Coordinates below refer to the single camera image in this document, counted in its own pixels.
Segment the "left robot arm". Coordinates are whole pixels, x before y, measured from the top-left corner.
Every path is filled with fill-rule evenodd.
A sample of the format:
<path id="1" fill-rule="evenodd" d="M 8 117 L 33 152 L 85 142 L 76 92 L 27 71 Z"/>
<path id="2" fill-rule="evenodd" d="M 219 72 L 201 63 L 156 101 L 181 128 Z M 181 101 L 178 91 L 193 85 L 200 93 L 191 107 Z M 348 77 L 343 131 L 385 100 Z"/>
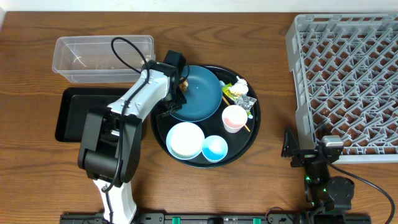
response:
<path id="1" fill-rule="evenodd" d="M 132 222 L 137 206 L 131 180 L 141 153 L 142 123 L 158 103 L 163 103 L 166 113 L 185 104 L 179 88 L 185 65 L 183 56 L 150 60 L 140 79 L 120 99 L 87 112 L 78 166 L 100 191 L 104 222 Z"/>

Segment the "brown food scrap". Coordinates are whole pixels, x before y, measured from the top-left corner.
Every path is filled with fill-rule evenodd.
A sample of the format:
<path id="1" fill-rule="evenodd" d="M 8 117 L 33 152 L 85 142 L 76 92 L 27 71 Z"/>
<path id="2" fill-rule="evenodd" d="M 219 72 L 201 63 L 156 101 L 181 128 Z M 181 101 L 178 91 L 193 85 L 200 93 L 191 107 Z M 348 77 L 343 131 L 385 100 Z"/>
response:
<path id="1" fill-rule="evenodd" d="M 181 89 L 182 93 L 185 93 L 188 89 L 188 80 L 185 80 L 184 82 L 182 82 L 181 84 L 179 84 L 179 88 Z"/>

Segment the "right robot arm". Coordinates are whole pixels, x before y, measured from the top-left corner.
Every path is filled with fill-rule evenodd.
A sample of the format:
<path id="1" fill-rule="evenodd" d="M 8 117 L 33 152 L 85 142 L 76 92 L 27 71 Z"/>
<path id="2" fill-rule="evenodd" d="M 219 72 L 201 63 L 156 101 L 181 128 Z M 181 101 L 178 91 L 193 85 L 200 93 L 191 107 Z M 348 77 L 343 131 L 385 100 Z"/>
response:
<path id="1" fill-rule="evenodd" d="M 292 223 L 347 224 L 345 212 L 351 210 L 354 182 L 346 177 L 334 176 L 329 166 L 339 159 L 343 141 L 327 132 L 313 149 L 301 149 L 290 128 L 285 130 L 281 156 L 291 158 L 291 167 L 305 171 L 306 201 L 313 208 L 292 218 Z"/>

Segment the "dark blue plate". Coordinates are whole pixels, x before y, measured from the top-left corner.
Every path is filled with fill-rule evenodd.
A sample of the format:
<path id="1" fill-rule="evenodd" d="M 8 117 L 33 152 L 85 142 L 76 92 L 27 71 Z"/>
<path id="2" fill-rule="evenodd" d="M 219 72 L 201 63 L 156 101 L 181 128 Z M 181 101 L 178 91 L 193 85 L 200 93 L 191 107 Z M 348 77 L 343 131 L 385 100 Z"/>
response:
<path id="1" fill-rule="evenodd" d="M 219 79 L 205 67 L 186 66 L 182 75 L 189 74 L 187 90 L 183 93 L 186 103 L 171 114 L 174 118 L 186 122 L 198 122 L 209 118 L 219 107 L 222 90 Z"/>

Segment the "white light-blue bowl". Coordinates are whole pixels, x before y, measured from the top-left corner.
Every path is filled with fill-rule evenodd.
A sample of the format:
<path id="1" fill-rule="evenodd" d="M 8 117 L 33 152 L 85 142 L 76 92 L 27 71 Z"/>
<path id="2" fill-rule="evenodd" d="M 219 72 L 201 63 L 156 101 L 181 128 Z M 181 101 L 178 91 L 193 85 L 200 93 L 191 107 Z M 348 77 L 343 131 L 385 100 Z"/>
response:
<path id="1" fill-rule="evenodd" d="M 182 122 L 167 133 L 166 146 L 174 158 L 190 160 L 202 152 L 204 140 L 205 135 L 198 125 Z"/>

